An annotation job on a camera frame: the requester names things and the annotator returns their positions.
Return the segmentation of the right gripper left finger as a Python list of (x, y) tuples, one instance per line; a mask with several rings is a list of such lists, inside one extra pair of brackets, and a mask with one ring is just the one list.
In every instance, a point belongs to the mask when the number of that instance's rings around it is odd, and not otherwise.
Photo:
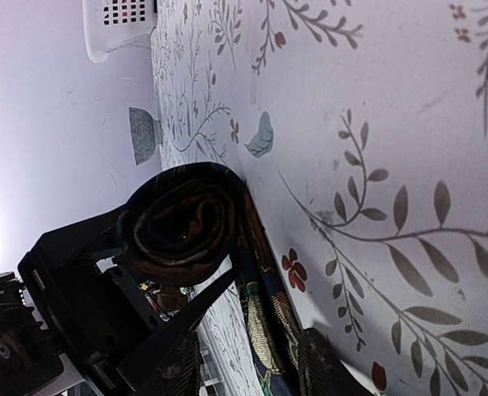
[(201, 385), (201, 352), (196, 331), (184, 333), (167, 348), (139, 346), (132, 353), (133, 368), (141, 380), (132, 395), (198, 395)]

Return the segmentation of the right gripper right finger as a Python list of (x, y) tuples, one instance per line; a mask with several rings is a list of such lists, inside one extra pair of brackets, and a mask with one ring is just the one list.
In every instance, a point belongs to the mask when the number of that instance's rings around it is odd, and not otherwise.
[(297, 346), (301, 395), (372, 395), (348, 371), (325, 336), (314, 328), (301, 331)]

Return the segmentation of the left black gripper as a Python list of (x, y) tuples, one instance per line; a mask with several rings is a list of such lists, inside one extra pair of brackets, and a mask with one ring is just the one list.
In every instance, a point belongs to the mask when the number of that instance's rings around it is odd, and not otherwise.
[(195, 331), (206, 311), (235, 280), (229, 269), (164, 322), (123, 266), (101, 271), (98, 262), (122, 248), (116, 225), (120, 206), (43, 234), (18, 271), (64, 354), (97, 392), (140, 392), (140, 346), (168, 341), (171, 348)]

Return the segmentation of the brown green patterned tie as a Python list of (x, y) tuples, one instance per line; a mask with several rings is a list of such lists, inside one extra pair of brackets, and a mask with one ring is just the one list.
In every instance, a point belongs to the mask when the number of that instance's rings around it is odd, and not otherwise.
[(225, 259), (265, 395), (300, 395), (301, 327), (249, 189), (219, 163), (190, 163), (148, 180), (116, 224), (126, 260), (160, 285), (194, 286)]

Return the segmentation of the grey speckled bowl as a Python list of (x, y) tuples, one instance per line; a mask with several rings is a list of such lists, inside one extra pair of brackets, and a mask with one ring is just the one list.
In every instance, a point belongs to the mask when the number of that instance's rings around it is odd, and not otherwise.
[(163, 142), (161, 123), (146, 110), (129, 108), (130, 137), (137, 166), (148, 162)]

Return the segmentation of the floral patterned table mat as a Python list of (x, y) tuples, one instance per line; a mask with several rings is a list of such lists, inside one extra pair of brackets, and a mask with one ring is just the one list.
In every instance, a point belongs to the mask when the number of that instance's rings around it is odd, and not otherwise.
[(161, 1), (163, 163), (244, 178), (377, 395), (488, 395), (488, 1)]

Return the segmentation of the white plastic mesh basket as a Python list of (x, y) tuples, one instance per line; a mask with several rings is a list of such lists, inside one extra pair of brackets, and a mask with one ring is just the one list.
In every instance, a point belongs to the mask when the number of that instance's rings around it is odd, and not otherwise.
[(88, 58), (98, 64), (109, 53), (148, 36), (156, 26), (156, 0), (82, 0)]

